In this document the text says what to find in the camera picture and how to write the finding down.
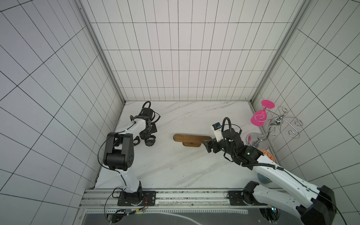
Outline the black round wrist watch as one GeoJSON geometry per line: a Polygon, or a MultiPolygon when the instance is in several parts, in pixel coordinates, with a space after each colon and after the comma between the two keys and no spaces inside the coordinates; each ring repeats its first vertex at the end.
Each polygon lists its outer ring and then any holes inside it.
{"type": "Polygon", "coordinates": [[[145,139],[146,146],[153,146],[156,141],[156,137],[154,135],[150,135],[148,138],[145,139]]]}

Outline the brown wooden watch stand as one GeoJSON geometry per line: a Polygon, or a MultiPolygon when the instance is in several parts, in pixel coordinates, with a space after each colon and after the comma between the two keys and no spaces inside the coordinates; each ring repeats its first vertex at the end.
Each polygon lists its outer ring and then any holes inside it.
{"type": "Polygon", "coordinates": [[[205,141],[211,141],[212,138],[210,136],[175,134],[173,140],[182,143],[186,147],[200,147],[205,141]]]}

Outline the black rectangular smart watch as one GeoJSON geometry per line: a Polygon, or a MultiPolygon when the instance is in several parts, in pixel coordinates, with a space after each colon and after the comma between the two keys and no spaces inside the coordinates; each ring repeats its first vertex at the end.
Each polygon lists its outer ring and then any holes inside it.
{"type": "Polygon", "coordinates": [[[141,139],[139,136],[136,136],[135,139],[133,140],[133,145],[137,146],[139,143],[141,142],[141,139]]]}

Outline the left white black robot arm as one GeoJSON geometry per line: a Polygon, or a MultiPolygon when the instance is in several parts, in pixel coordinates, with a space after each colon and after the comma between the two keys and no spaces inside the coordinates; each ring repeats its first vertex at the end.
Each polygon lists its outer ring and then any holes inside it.
{"type": "Polygon", "coordinates": [[[143,198],[141,182],[131,169],[135,159],[134,147],[143,140],[146,146],[153,146],[157,132],[156,122],[161,118],[151,109],[151,102],[146,101],[140,113],[130,116],[130,124],[121,128],[120,131],[111,132],[107,135],[105,152],[102,165],[105,168],[116,171],[124,181],[122,195],[127,201],[140,202],[143,198]]]}

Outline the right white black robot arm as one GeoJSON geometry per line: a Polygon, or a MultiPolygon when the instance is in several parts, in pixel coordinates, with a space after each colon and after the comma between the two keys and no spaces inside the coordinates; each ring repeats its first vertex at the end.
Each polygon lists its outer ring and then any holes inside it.
{"type": "Polygon", "coordinates": [[[262,203],[284,210],[305,225],[331,225],[337,213],[335,195],[332,189],[323,185],[317,187],[280,167],[255,147],[245,145],[240,134],[233,129],[222,132],[220,140],[204,141],[207,152],[223,151],[231,161],[246,167],[272,182],[285,192],[271,190],[260,183],[250,181],[241,193],[246,205],[262,203]]]}

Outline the pink plastic wine glass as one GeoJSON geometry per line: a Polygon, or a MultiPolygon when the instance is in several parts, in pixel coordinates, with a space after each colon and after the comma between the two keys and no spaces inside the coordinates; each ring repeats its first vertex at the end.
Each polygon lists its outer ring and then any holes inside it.
{"type": "Polygon", "coordinates": [[[275,107],[275,104],[269,100],[263,100],[261,104],[262,104],[262,110],[254,113],[254,115],[250,120],[251,123],[257,127],[261,127],[264,125],[264,123],[267,121],[267,111],[275,107]]]}

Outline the orange patterned plate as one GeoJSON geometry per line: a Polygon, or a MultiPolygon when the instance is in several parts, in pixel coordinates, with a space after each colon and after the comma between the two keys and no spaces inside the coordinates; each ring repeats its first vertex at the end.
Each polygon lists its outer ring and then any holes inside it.
{"type": "Polygon", "coordinates": [[[268,151],[266,151],[266,150],[261,150],[261,152],[262,152],[265,156],[267,156],[269,159],[271,159],[273,162],[276,162],[275,157],[274,157],[270,152],[268,152],[268,151]]]}

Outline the grey blue cup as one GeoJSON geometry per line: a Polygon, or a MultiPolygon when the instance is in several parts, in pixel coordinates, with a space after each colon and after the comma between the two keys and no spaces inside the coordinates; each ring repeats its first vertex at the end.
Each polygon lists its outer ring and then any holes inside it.
{"type": "Polygon", "coordinates": [[[258,176],[259,181],[263,184],[272,183],[272,180],[270,180],[269,178],[265,177],[264,175],[262,175],[260,173],[258,173],[257,176],[258,176]]]}

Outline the aluminium mounting rail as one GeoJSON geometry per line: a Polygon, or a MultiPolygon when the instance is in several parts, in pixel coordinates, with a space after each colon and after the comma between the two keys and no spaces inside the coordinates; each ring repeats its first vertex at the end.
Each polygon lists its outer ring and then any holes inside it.
{"type": "Polygon", "coordinates": [[[141,208],[154,209],[202,209],[271,207],[265,202],[246,204],[241,189],[144,189],[141,197],[132,194],[125,197],[120,190],[108,188],[85,190],[80,207],[85,209],[141,208]]]}

